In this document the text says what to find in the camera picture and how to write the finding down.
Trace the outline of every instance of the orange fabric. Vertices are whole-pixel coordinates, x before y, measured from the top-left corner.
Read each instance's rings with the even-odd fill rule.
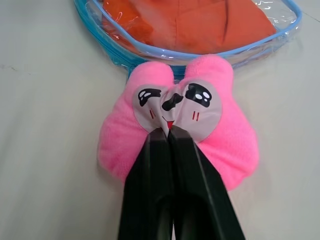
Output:
[[[139,42],[184,53],[225,52],[276,33],[252,0],[104,0],[103,8]],[[102,23],[117,43],[137,52]]]

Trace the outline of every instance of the pink plush toy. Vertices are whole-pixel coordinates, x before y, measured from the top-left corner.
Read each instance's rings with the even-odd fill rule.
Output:
[[[125,180],[147,135],[172,125],[188,131],[220,173],[228,190],[255,170],[255,131],[232,96],[233,69],[215,55],[204,55],[174,84],[172,69],[146,62],[131,74],[112,113],[104,121],[98,148],[101,165]]]

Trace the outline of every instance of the cartoon face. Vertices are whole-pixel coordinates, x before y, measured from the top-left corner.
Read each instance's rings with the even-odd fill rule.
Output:
[[[222,114],[216,89],[200,79],[172,88],[141,85],[132,102],[137,121],[149,133],[162,128],[168,135],[175,125],[188,131],[196,143],[211,134]]]

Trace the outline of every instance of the pink fleece fabric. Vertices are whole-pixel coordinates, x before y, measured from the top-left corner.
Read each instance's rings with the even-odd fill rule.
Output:
[[[255,131],[232,96],[233,69],[223,58],[204,55],[187,66],[185,78],[179,85],[192,79],[209,82],[220,97],[220,120],[211,134],[197,145],[218,170],[226,188],[232,190],[254,172],[259,160]],[[149,134],[138,123],[133,109],[136,89],[147,84],[173,88],[172,69],[160,62],[146,62],[136,67],[100,131],[99,162],[122,181]]]

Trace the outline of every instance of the white table surface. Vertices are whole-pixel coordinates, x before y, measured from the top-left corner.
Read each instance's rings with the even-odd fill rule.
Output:
[[[299,2],[300,38],[235,74],[261,152],[230,192],[248,240],[320,239],[320,5]],[[0,1],[0,240],[117,238],[123,189],[96,151],[125,82],[72,0]]]

